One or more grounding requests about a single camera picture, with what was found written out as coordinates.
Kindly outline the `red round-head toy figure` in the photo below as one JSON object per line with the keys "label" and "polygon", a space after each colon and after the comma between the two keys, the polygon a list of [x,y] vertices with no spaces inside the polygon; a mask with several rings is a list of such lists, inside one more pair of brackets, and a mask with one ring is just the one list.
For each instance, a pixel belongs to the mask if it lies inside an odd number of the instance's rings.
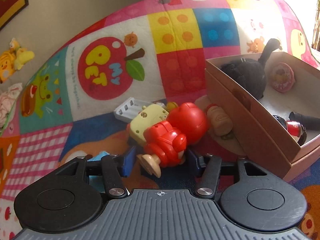
{"label": "red round-head toy figure", "polygon": [[140,165],[150,175],[161,177],[161,169],[184,162],[184,152],[197,144],[209,129],[203,110],[186,102],[169,112],[164,121],[147,128],[144,154],[138,155]]}

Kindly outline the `white battery charger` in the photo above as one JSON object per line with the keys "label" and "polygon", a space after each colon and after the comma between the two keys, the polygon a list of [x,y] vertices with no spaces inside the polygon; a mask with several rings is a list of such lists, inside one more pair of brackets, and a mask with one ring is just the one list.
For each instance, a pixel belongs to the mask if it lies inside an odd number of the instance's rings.
{"label": "white battery charger", "polygon": [[148,102],[135,99],[133,97],[128,98],[121,105],[119,105],[114,111],[114,116],[117,120],[120,120],[125,123],[130,123],[141,111],[142,108],[148,107],[149,105],[157,104],[164,109],[166,106],[162,102]]}

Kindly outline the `pink cardboard box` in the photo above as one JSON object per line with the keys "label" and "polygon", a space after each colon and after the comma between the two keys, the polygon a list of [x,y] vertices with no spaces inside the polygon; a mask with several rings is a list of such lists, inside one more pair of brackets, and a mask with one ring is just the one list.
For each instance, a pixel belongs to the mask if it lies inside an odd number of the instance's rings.
{"label": "pink cardboard box", "polygon": [[275,116],[286,119],[296,112],[319,118],[319,69],[286,52],[274,52],[265,72],[286,63],[293,69],[295,84],[285,93],[267,85],[263,98],[256,100],[220,70],[222,64],[240,58],[236,55],[206,61],[208,98],[231,118],[233,133],[247,157],[291,181],[318,160],[319,132],[308,129],[306,143],[299,145]]}

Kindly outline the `cream yellow toy keychain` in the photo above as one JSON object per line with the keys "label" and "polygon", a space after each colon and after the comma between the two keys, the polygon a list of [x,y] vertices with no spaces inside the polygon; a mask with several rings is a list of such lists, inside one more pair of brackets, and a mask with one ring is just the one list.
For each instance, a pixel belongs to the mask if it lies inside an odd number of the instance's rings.
{"label": "cream yellow toy keychain", "polygon": [[169,112],[157,104],[143,106],[136,117],[127,125],[127,132],[129,136],[139,145],[144,146],[146,139],[143,133],[149,127],[165,121]]}

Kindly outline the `black red doll keychain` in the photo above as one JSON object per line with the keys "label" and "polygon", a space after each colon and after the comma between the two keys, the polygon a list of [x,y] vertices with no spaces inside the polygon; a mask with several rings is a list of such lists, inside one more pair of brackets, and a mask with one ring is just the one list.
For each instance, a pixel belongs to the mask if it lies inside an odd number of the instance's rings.
{"label": "black red doll keychain", "polygon": [[319,118],[291,112],[286,120],[278,115],[273,117],[287,130],[299,146],[302,146],[308,137],[308,130],[319,132]]}

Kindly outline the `black plush cat toy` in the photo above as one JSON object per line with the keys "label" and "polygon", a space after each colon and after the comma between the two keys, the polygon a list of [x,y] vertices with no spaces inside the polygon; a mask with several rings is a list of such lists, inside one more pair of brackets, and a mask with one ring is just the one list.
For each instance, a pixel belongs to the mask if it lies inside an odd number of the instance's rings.
{"label": "black plush cat toy", "polygon": [[265,66],[273,51],[280,49],[280,41],[271,38],[258,60],[240,58],[221,65],[221,71],[237,82],[256,100],[264,96],[267,85]]}

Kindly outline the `yellow pudding toy pink base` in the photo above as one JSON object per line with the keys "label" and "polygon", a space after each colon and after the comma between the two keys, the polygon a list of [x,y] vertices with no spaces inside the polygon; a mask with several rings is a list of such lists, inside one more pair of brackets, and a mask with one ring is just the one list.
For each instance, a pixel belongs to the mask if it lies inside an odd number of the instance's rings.
{"label": "yellow pudding toy pink base", "polygon": [[274,90],[286,93],[293,87],[295,82],[295,72],[288,64],[279,62],[271,67],[269,83]]}

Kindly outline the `blue white tissue pack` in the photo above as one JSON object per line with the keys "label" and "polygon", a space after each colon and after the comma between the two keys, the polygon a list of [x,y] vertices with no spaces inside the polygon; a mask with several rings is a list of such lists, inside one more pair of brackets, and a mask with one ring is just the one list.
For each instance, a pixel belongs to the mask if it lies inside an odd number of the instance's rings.
{"label": "blue white tissue pack", "polygon": [[[88,161],[100,161],[102,159],[102,157],[107,156],[107,155],[109,155],[109,153],[107,153],[106,151],[101,151],[98,155],[89,159]],[[89,184],[92,187],[94,187],[97,191],[99,191],[100,193],[105,193],[105,188],[104,188],[102,176],[90,175],[89,176]]]}

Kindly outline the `colourful cartoon play mat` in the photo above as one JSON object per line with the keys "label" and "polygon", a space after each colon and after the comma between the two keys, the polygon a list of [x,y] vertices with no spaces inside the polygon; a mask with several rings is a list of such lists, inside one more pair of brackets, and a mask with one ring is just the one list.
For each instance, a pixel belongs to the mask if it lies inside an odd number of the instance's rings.
{"label": "colourful cartoon play mat", "polygon": [[195,102],[207,59],[260,53],[270,38],[318,67],[284,0],[143,0],[88,27],[22,83],[1,128],[1,239],[21,230],[15,197],[73,158],[142,150],[113,111],[128,98]]}

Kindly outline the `pink white crumpled cloth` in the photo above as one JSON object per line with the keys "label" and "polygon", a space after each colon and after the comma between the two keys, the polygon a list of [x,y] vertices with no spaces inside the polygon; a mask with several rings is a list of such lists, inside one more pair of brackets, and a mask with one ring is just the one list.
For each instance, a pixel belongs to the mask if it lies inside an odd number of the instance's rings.
{"label": "pink white crumpled cloth", "polygon": [[14,105],[15,100],[18,98],[22,91],[22,83],[16,83],[8,88],[6,92],[1,94],[0,99],[0,126],[4,127],[7,117]]}

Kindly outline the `yellow bear plush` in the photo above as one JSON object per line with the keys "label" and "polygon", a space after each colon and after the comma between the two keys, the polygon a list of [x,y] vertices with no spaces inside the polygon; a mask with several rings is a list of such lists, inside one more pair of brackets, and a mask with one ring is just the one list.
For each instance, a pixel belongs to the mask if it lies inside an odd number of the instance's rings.
{"label": "yellow bear plush", "polygon": [[33,51],[27,50],[27,48],[22,48],[19,42],[15,38],[12,38],[9,45],[10,45],[10,52],[13,53],[16,57],[14,61],[15,70],[21,70],[21,68],[26,63],[28,63],[35,57],[35,54]]}

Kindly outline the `yellow duck plush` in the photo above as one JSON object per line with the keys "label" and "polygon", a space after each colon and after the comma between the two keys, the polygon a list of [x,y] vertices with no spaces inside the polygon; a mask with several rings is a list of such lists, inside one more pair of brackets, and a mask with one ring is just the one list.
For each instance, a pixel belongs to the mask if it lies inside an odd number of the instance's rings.
{"label": "yellow duck plush", "polygon": [[0,78],[1,83],[4,83],[15,72],[14,62],[16,56],[9,50],[4,51],[0,58]]}

